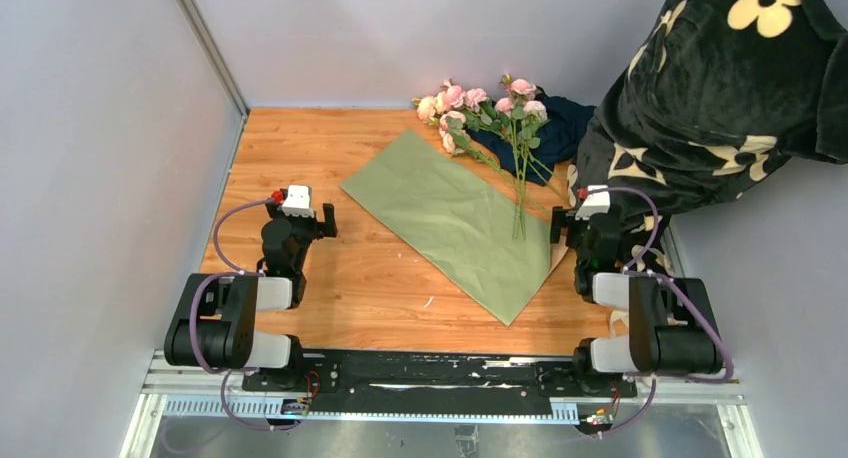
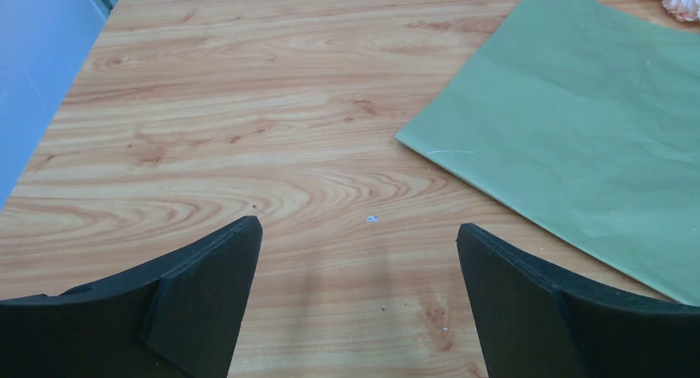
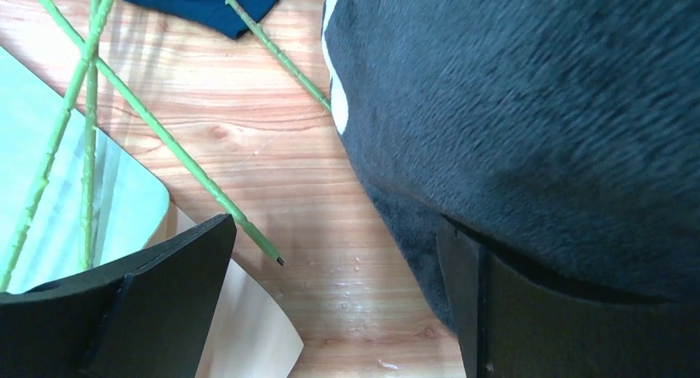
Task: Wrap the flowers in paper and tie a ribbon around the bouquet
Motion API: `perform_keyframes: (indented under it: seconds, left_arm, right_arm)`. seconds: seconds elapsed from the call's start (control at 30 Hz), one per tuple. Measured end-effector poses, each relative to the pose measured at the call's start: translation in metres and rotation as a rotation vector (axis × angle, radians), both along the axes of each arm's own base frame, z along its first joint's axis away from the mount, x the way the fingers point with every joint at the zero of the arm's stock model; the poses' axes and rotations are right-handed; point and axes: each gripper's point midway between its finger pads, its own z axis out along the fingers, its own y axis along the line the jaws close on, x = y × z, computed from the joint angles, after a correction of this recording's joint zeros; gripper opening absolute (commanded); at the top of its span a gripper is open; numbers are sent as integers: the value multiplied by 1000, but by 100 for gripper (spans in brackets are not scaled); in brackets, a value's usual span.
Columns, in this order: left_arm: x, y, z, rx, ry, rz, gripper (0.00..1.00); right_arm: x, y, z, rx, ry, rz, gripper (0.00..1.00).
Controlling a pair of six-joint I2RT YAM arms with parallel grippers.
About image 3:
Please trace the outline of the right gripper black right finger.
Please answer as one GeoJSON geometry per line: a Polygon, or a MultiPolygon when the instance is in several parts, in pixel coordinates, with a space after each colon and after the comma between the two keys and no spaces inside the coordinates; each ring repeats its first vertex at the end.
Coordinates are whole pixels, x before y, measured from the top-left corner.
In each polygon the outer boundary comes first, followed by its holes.
{"type": "Polygon", "coordinates": [[[696,377],[699,307],[576,281],[451,219],[437,235],[469,377],[696,377]]]}

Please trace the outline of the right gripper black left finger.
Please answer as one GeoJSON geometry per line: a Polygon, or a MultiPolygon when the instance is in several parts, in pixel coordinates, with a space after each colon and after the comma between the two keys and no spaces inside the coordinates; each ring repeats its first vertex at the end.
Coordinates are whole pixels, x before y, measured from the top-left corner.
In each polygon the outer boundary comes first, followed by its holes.
{"type": "Polygon", "coordinates": [[[4,377],[193,377],[237,229],[217,215],[91,270],[1,296],[4,377]]]}

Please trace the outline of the wrapping paper sheet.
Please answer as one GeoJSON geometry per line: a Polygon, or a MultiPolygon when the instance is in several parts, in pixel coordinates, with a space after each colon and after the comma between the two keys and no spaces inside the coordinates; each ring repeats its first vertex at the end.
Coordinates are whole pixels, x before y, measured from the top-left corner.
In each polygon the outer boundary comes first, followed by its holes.
{"type": "MultiPolygon", "coordinates": [[[[48,149],[61,96],[7,51],[1,53],[1,262],[48,149]]],[[[80,270],[84,118],[73,111],[50,179],[12,273],[12,294],[80,270]]],[[[102,265],[193,226],[166,187],[105,133],[96,136],[94,262],[102,265]]],[[[303,343],[274,299],[231,262],[206,344],[202,377],[286,377],[303,343]]]]}

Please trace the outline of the fake rose stem one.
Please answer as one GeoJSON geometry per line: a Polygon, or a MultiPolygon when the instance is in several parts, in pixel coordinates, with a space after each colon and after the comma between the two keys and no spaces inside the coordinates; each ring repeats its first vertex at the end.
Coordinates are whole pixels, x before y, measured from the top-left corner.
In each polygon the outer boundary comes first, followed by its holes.
{"type": "MultiPolygon", "coordinates": [[[[41,6],[50,14],[54,22],[60,26],[68,38],[80,49],[86,40],[82,38],[74,29],[73,25],[62,14],[53,0],[37,0],[41,6]]],[[[116,75],[114,70],[106,64],[100,73],[106,80],[126,99],[131,107],[140,115],[142,120],[160,138],[160,140],[170,149],[175,157],[183,164],[190,174],[210,193],[220,206],[232,215],[234,222],[248,235],[252,241],[271,259],[279,265],[284,261],[281,254],[272,242],[253,224],[247,216],[238,208],[235,203],[224,193],[224,191],[212,180],[206,171],[196,162],[196,160],[173,138],[173,136],[162,126],[154,114],[150,112],[142,101],[130,90],[125,82],[116,75]]]]}

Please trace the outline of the fake rose stem four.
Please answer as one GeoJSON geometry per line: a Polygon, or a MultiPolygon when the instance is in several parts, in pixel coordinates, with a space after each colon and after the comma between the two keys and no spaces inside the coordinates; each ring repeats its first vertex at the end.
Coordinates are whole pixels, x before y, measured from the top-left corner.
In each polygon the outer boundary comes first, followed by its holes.
{"type": "Polygon", "coordinates": [[[243,9],[237,0],[225,0],[239,16],[244,25],[260,40],[272,56],[288,73],[328,112],[331,112],[329,99],[320,89],[293,63],[293,61],[275,44],[264,29],[243,9]]]}

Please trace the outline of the fake rose stem two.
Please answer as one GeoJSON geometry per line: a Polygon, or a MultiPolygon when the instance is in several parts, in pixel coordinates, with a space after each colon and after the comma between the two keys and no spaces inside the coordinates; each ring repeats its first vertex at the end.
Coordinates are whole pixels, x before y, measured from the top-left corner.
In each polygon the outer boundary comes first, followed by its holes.
{"type": "Polygon", "coordinates": [[[82,43],[83,47],[81,49],[81,58],[73,72],[73,76],[64,95],[59,114],[56,117],[56,121],[49,135],[46,145],[47,150],[43,153],[42,159],[40,160],[39,169],[37,170],[29,189],[29,194],[26,198],[26,206],[20,213],[20,217],[9,241],[10,254],[1,276],[2,292],[7,291],[11,284],[12,274],[17,267],[17,263],[19,262],[33,219],[35,218],[35,214],[38,210],[45,189],[49,185],[50,174],[54,165],[55,156],[59,151],[59,147],[71,118],[72,109],[74,109],[77,101],[78,93],[86,80],[86,72],[89,66],[88,63],[92,59],[97,71],[102,70],[106,65],[102,58],[100,58],[98,50],[100,38],[114,1],[115,0],[91,1],[88,38],[82,43]]]}

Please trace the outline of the fake rose stem three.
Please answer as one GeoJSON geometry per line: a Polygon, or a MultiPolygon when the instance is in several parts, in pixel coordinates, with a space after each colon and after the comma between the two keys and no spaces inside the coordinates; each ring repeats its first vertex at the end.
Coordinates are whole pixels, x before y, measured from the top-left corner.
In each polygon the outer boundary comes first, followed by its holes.
{"type": "Polygon", "coordinates": [[[96,149],[96,118],[97,118],[97,94],[98,79],[97,69],[91,59],[86,72],[86,104],[85,123],[83,133],[83,178],[82,178],[82,202],[81,202],[81,228],[83,245],[79,252],[79,266],[83,271],[93,267],[92,250],[92,219],[94,197],[94,169],[96,149]]]}

